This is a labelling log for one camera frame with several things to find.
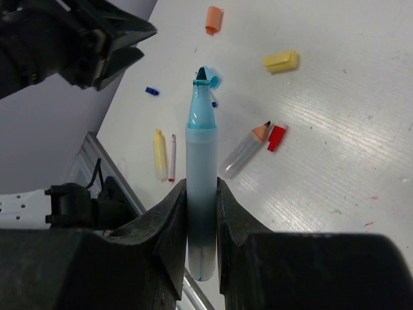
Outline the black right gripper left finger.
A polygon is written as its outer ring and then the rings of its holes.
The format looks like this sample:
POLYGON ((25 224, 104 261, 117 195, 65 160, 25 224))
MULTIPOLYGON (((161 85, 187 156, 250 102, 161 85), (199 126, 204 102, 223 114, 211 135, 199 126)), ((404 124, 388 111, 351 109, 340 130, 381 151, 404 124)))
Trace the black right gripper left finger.
POLYGON ((186 181, 100 236, 86 229, 1 231, 2 309, 173 309, 186 252, 186 181))

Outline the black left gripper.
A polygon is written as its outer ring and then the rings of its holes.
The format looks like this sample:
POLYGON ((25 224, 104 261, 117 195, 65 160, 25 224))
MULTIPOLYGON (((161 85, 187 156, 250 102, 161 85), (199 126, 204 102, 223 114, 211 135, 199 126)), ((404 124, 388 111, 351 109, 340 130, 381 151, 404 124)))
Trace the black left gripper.
POLYGON ((1 97, 55 74, 103 90, 143 58, 134 45, 157 28, 109 1, 1 1, 1 97))

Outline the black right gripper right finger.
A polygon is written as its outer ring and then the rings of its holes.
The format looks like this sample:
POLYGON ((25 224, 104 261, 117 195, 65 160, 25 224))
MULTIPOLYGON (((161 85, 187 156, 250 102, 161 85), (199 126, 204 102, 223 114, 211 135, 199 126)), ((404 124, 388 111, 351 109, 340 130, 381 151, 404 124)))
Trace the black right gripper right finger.
POLYGON ((217 183, 219 290, 227 309, 411 309, 412 276, 380 234, 274 232, 217 183))

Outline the orange marker cap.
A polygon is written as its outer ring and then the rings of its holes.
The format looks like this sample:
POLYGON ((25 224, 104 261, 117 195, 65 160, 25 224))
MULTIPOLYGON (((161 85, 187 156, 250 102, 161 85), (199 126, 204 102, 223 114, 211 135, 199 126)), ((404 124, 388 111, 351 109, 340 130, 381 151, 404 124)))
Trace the orange marker cap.
POLYGON ((205 30, 210 36, 218 33, 221 30, 224 11, 216 6, 210 6, 208 8, 205 30))

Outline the blue marker cap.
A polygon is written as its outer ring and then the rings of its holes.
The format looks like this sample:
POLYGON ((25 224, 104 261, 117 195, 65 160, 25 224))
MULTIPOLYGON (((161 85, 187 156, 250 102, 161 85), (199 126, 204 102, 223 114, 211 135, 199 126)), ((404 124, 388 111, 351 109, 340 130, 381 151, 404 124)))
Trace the blue marker cap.
POLYGON ((200 81, 204 84, 208 83, 210 90, 216 90, 222 83, 222 76, 212 67, 202 66, 196 74, 195 81, 200 81))

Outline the orange clear marker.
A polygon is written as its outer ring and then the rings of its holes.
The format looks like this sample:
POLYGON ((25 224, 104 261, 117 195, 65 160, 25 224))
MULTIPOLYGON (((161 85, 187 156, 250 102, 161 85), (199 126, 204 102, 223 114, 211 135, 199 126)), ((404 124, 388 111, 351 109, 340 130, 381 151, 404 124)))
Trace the orange clear marker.
POLYGON ((260 150, 268 136, 271 122, 251 130, 220 166, 222 177, 235 178, 260 150))

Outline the blue highlighter marker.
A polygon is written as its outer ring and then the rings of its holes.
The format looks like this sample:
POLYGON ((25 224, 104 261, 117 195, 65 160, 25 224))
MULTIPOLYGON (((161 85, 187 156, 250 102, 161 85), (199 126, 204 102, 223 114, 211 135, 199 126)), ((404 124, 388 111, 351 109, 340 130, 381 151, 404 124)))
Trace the blue highlighter marker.
POLYGON ((205 67, 192 83, 185 141, 188 266, 205 282, 215 270, 217 192, 217 125, 205 67))

